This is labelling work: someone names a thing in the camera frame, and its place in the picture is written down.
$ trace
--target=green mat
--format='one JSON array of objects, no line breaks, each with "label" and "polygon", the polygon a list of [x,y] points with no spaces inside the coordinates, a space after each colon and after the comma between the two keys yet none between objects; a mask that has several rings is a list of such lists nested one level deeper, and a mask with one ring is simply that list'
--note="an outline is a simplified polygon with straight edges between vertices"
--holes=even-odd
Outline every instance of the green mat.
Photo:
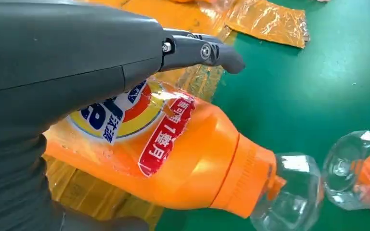
[{"label": "green mat", "polygon": [[[306,9],[304,50],[238,35],[247,67],[224,75],[213,103],[238,130],[276,153],[302,152],[319,166],[341,136],[370,129],[370,0],[273,0]],[[166,210],[157,231],[252,231],[248,220],[200,209]],[[370,211],[324,201],[314,231],[370,231]]]}]

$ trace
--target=detergent bottle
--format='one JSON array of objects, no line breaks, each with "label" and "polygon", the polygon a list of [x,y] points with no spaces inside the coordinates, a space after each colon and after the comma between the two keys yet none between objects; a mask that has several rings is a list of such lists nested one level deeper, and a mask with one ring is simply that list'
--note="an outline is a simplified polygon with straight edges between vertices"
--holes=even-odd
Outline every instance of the detergent bottle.
[{"label": "detergent bottle", "polygon": [[328,199],[346,210],[370,208],[370,131],[354,131],[331,148],[322,177]]},{"label": "detergent bottle", "polygon": [[307,230],[322,200],[302,154],[274,155],[216,106],[152,78],[52,126],[47,153],[133,195],[174,209],[217,208],[257,230]]}]

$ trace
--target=orange bottle neck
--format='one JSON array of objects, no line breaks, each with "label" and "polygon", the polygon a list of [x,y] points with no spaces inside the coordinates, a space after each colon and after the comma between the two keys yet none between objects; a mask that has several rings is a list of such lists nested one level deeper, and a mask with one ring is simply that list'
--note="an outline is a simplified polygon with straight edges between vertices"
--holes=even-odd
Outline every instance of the orange bottle neck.
[{"label": "orange bottle neck", "polygon": [[260,147],[243,135],[223,184],[211,207],[247,218],[257,202],[269,190],[274,197],[285,181],[276,176],[273,152]]}]

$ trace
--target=metal screw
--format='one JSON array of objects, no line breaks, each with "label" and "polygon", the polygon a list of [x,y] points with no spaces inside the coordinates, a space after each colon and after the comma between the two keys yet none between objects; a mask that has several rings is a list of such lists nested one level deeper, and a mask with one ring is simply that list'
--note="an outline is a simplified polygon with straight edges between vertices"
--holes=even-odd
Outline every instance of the metal screw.
[{"label": "metal screw", "polygon": [[200,49],[200,55],[203,59],[208,59],[211,55],[211,47],[208,44],[204,44]]},{"label": "metal screw", "polygon": [[172,46],[169,42],[165,42],[164,45],[162,45],[162,51],[164,53],[170,52],[172,50]]}]

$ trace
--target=bottle label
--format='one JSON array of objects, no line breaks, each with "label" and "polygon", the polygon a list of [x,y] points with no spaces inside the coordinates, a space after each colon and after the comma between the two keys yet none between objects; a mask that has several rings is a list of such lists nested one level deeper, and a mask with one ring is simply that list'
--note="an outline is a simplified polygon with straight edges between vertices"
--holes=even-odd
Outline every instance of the bottle label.
[{"label": "bottle label", "polygon": [[138,166],[145,176],[150,177],[161,167],[176,138],[184,132],[194,109],[195,102],[190,97],[180,97],[171,105],[173,114],[165,115],[160,121],[138,161]]},{"label": "bottle label", "polygon": [[151,177],[169,157],[195,107],[192,96],[148,79],[52,126],[45,133],[48,153],[93,175],[111,170]]}]

